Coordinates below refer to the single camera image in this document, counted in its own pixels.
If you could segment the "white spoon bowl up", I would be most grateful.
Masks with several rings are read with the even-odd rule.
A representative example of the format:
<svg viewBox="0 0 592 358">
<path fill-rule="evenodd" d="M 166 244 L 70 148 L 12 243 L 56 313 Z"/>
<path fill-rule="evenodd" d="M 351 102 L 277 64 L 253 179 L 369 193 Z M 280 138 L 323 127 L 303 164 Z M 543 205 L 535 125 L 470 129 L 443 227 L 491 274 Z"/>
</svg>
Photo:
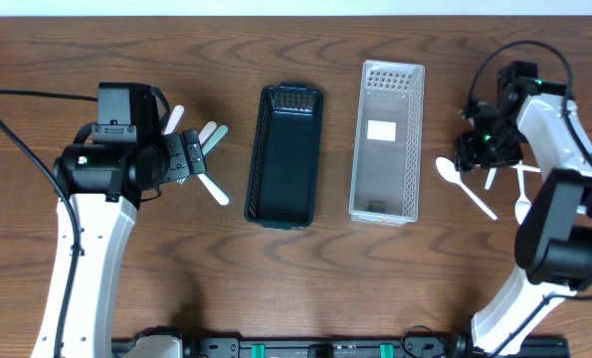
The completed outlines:
<svg viewBox="0 0 592 358">
<path fill-rule="evenodd" d="M 490 168 L 489 169 L 489 172 L 488 172 L 487 180 L 486 180 L 486 183 L 485 183 L 485 189 L 487 191 L 492 187 L 493 180 L 494 180 L 494 177 L 495 176 L 496 176 L 496 169 L 494 167 L 493 168 Z"/>
</svg>

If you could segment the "white spoon horizontal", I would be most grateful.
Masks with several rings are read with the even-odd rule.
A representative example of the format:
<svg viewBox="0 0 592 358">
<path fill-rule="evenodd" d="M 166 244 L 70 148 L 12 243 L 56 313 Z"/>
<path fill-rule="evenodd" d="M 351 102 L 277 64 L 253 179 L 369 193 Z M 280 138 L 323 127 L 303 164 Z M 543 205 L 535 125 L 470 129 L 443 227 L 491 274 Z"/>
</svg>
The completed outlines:
<svg viewBox="0 0 592 358">
<path fill-rule="evenodd" d="M 525 171 L 525 172 L 533 172 L 533 173 L 540 173 L 541 170 L 538 167 L 534 167 L 534 166 L 530 166 L 530 165 L 525 165 L 522 163 L 518 163 L 515 165 L 510 166 L 510 168 L 516 169 L 516 170 L 521 170 L 521 171 Z"/>
</svg>

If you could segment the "white spoon clear basket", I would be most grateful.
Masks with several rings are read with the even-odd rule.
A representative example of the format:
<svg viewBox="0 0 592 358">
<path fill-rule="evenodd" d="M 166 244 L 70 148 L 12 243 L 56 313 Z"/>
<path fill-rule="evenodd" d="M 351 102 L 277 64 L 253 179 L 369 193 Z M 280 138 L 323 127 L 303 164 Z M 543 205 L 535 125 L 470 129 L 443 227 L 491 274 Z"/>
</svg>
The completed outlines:
<svg viewBox="0 0 592 358">
<path fill-rule="evenodd" d="M 477 196 L 462 180 L 461 173 L 456 170 L 455 164 L 446 157 L 437 157 L 435 165 L 440 176 L 449 183 L 459 186 L 469 198 L 493 221 L 498 219 L 496 213 Z"/>
</svg>

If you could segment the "white spoon bowl down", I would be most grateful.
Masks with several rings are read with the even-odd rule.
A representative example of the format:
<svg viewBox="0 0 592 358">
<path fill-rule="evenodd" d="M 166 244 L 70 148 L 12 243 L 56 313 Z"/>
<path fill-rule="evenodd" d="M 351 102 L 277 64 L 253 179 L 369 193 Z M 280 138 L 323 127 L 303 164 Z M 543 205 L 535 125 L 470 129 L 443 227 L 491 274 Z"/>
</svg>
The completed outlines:
<svg viewBox="0 0 592 358">
<path fill-rule="evenodd" d="M 514 168 L 516 169 L 519 189 L 519 196 L 514 204 L 514 215 L 517 223 L 521 225 L 531 208 L 531 202 L 529 201 L 525 193 L 525 179 L 522 163 L 519 162 L 514 166 Z"/>
</svg>

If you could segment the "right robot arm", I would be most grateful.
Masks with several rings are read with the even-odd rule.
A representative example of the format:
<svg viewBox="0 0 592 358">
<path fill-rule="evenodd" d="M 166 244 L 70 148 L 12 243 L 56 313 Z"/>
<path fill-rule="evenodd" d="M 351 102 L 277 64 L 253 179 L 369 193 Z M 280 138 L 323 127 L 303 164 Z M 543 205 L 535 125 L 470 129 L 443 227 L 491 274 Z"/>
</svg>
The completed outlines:
<svg viewBox="0 0 592 358">
<path fill-rule="evenodd" d="M 543 185 L 519 224 L 515 267 L 493 300 L 454 338 L 451 357 L 516 355 L 528 334 L 566 300 L 586 300 L 592 284 L 592 145 L 569 84 L 543 81 L 535 63 L 514 61 L 497 76 L 497 101 L 471 97 L 473 130 L 456 141 L 455 168 L 507 168 L 522 144 Z"/>
</svg>

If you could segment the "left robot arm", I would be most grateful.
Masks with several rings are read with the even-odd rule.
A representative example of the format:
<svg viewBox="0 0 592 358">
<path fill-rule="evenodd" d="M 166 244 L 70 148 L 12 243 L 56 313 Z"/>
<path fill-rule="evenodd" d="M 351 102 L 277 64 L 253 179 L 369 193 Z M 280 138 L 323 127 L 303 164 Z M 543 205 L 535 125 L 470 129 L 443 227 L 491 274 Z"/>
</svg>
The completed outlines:
<svg viewBox="0 0 592 358">
<path fill-rule="evenodd" d="M 162 91 L 102 83 L 98 119 L 56 159 L 65 193 L 35 357 L 107 357 L 125 247 L 143 193 L 207 171 L 196 130 L 178 123 Z"/>
</svg>

